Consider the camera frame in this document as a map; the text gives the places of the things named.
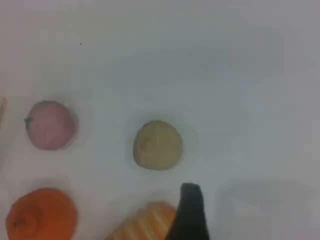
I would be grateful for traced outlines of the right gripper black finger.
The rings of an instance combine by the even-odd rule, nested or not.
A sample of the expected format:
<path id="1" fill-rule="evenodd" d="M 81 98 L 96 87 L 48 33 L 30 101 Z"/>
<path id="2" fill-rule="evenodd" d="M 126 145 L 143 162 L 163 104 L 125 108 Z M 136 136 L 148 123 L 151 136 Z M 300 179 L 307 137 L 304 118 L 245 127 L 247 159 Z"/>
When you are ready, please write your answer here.
<path id="1" fill-rule="evenodd" d="M 174 220 L 166 240 L 209 240 L 201 187 L 195 183 L 183 183 Z"/>

